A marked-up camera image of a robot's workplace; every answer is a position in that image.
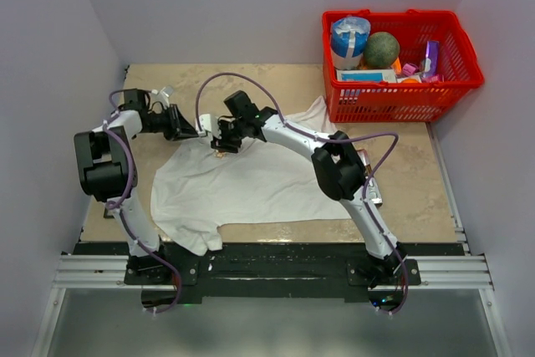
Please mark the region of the white t-shirt garment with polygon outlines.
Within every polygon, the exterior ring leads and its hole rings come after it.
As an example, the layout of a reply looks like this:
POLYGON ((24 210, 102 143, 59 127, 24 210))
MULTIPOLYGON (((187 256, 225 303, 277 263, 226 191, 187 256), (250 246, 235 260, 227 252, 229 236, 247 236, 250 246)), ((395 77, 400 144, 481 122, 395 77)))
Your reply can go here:
POLYGON ((313 166, 280 145, 246 139, 218 157, 206 138, 184 140, 155 173, 150 213, 172 241, 202 256, 222 248, 218 228, 346 219, 318 187, 313 166))

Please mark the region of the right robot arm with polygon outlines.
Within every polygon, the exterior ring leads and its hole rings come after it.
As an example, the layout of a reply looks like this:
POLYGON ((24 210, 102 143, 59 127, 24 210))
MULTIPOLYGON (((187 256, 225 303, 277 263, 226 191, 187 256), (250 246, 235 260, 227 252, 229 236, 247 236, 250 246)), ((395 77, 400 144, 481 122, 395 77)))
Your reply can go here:
POLYGON ((362 235, 374 260, 374 278, 383 284, 393 283, 402 274, 405 252, 367 196, 366 170, 349 137, 342 131, 329 135, 307 129, 270 107, 260 110, 241 90, 227 97, 224 104, 228 117, 204 114, 197 118, 200 128, 211 137, 212 149, 237 153, 242 140, 250 138, 280 145, 310 161, 320 190, 340 203, 362 235))

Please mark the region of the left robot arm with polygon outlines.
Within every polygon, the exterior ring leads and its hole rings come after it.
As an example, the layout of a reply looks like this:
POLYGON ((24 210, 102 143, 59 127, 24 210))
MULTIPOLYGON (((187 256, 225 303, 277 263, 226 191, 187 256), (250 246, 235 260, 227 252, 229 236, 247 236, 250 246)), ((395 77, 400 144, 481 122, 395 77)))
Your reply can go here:
POLYGON ((174 89, 121 89, 109 96, 113 111, 103 124, 74 136, 80 185, 122 226, 132 257, 161 249, 137 194, 138 173, 130 141, 139 134, 162 134, 168 141, 196 138, 196 129, 171 103, 174 89))

